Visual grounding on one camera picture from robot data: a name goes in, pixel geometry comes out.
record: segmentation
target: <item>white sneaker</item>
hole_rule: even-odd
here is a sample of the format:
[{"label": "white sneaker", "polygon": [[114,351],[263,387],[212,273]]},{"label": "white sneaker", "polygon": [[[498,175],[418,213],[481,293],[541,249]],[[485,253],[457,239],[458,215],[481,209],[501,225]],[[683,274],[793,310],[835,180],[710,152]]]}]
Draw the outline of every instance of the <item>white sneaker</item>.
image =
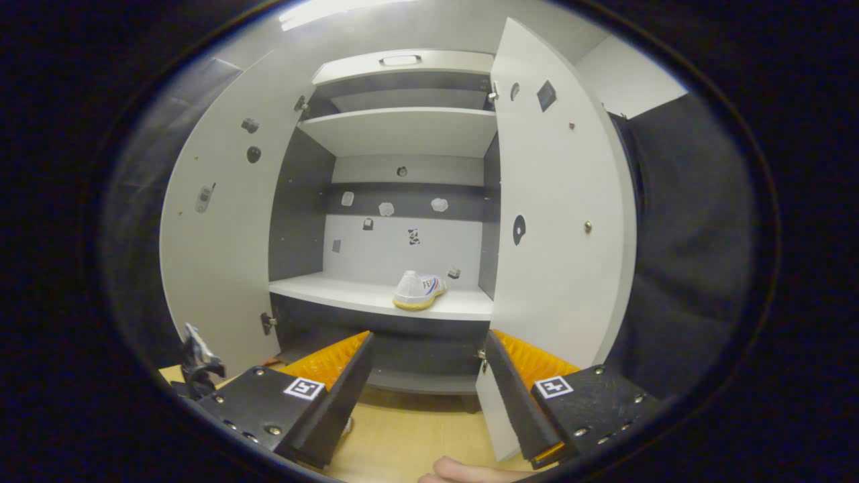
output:
[{"label": "white sneaker", "polygon": [[393,293],[393,304],[405,310],[423,310],[447,289],[448,284],[441,277],[406,270]]}]

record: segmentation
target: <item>open cabinet door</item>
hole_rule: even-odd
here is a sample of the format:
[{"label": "open cabinet door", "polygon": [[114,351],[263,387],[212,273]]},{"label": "open cabinet door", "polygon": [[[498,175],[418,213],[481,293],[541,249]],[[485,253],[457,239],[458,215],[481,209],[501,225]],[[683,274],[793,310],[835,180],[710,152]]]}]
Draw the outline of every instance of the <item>open cabinet door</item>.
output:
[{"label": "open cabinet door", "polygon": [[[180,152],[161,212],[161,277],[170,315],[185,338],[196,327],[224,362],[227,378],[277,355],[268,244],[283,153],[313,86],[282,89],[280,57],[240,75],[200,119]],[[271,97],[270,92],[278,92]],[[258,128],[249,131],[245,117]]]},{"label": "open cabinet door", "polygon": [[[581,79],[507,19],[491,72],[502,201],[490,328],[587,368],[605,360],[624,317],[636,213],[618,135]],[[491,370],[477,388],[497,459],[515,455]]]}]

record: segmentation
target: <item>shoe sole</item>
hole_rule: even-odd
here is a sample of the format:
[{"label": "shoe sole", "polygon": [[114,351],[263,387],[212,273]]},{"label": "shoe sole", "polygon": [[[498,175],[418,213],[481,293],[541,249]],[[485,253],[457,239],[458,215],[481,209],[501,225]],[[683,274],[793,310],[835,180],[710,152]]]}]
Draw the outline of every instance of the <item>shoe sole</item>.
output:
[{"label": "shoe sole", "polygon": [[433,302],[435,302],[435,301],[436,301],[436,297],[441,297],[442,295],[444,295],[444,292],[446,292],[446,291],[447,291],[447,290],[439,290],[439,291],[437,291],[437,292],[436,292],[436,293],[434,293],[434,294],[432,295],[432,297],[431,297],[428,301],[426,301],[426,302],[421,302],[421,303],[405,303],[405,302],[401,302],[401,301],[399,301],[399,300],[397,300],[397,299],[395,298],[395,299],[393,299],[393,304],[394,304],[394,305],[396,305],[397,307],[399,307],[399,308],[403,309],[403,310],[424,310],[424,309],[428,308],[430,305],[432,305],[432,303],[433,303]]}]

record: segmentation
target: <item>orange gripper pad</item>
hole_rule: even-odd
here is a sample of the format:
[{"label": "orange gripper pad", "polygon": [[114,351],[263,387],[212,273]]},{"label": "orange gripper pad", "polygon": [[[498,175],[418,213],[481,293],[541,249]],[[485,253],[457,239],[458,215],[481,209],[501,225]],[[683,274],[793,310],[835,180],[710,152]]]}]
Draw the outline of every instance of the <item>orange gripper pad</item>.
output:
[{"label": "orange gripper pad", "polygon": [[343,373],[343,369],[351,361],[352,356],[355,355],[358,347],[361,347],[361,344],[363,344],[369,333],[370,331],[366,330],[348,339],[331,344],[324,349],[319,349],[313,354],[305,356],[282,368],[280,371],[290,376],[304,377],[313,381],[323,382],[326,389],[330,391],[338,377],[340,377],[340,374]]}]

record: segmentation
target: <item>shelf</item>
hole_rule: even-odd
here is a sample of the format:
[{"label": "shelf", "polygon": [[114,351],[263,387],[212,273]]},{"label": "shelf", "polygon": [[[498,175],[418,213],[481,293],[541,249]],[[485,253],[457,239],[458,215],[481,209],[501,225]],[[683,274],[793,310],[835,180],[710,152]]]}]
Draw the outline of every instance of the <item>shelf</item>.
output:
[{"label": "shelf", "polygon": [[394,307],[391,302],[394,287],[394,284],[350,282],[318,272],[271,282],[269,291],[341,309],[421,319],[488,321],[492,315],[492,300],[478,287],[451,290],[438,297],[428,309],[414,312]]},{"label": "shelf", "polygon": [[298,123],[337,157],[438,155],[483,158],[495,137],[495,113],[452,107],[392,107],[333,114]]},{"label": "shelf", "polygon": [[[420,56],[420,61],[409,62],[409,56]],[[380,62],[402,60],[403,64],[390,65]],[[354,57],[341,58],[322,65],[314,76],[314,85],[335,83],[346,79],[390,72],[446,71],[488,76],[494,58],[491,54],[480,52],[443,51],[443,50],[401,50],[373,52]]]}]

